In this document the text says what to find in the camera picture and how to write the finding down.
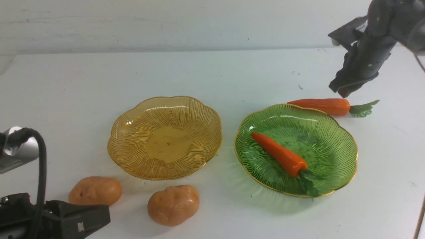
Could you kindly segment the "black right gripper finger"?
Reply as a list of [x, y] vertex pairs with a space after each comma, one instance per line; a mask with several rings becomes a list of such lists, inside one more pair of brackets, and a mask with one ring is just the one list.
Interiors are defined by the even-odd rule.
[[347, 93], [346, 79], [343, 77], [335, 77], [335, 79], [330, 82], [328, 87], [335, 93]]
[[337, 84], [337, 93], [342, 98], [347, 98], [362, 87], [362, 82], [342, 82]]

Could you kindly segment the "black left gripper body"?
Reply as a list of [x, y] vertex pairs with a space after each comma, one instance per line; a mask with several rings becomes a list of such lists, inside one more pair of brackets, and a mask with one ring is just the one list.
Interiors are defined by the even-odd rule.
[[2, 239], [85, 239], [111, 221], [107, 205], [75, 205], [60, 200], [46, 201], [38, 228], [31, 230], [37, 206], [28, 193], [1, 198]]

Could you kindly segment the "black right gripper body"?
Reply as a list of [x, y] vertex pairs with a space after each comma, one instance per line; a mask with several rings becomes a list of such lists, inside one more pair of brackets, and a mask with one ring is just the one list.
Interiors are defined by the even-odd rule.
[[343, 66], [335, 77], [343, 77], [347, 82], [362, 82], [362, 86], [378, 76], [381, 66], [396, 44], [390, 36], [372, 36], [367, 16], [354, 18], [328, 36], [333, 45], [347, 50]]

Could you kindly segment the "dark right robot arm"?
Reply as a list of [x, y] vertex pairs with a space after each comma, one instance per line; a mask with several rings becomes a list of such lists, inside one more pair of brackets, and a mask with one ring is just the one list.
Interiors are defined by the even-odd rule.
[[425, 52], [423, 0], [373, 0], [367, 15], [339, 27], [328, 36], [347, 52], [329, 88], [346, 98], [378, 77], [396, 44], [415, 56]]

